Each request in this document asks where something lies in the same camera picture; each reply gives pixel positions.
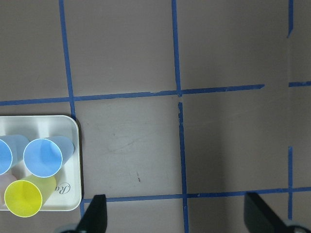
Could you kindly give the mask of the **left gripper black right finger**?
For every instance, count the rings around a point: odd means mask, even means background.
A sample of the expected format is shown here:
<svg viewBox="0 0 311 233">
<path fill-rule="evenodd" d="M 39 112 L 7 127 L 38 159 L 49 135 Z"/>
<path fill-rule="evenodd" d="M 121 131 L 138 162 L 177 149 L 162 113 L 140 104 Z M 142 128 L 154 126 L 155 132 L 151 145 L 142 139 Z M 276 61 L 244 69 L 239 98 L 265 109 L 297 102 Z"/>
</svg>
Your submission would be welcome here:
<svg viewBox="0 0 311 233">
<path fill-rule="evenodd" d="M 244 223 L 250 233 L 290 233 L 291 229 L 255 192 L 244 195 Z"/>
</svg>

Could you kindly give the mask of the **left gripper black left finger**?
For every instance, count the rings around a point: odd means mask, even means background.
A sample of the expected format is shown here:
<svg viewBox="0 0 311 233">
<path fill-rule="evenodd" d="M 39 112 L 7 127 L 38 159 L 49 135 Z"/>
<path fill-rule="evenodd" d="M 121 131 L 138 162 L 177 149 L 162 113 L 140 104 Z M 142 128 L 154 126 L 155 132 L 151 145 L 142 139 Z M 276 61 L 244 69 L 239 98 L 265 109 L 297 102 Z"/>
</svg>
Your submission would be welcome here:
<svg viewBox="0 0 311 233">
<path fill-rule="evenodd" d="M 105 233 L 107 229 L 106 196 L 95 195 L 77 225 L 76 233 Z"/>
</svg>

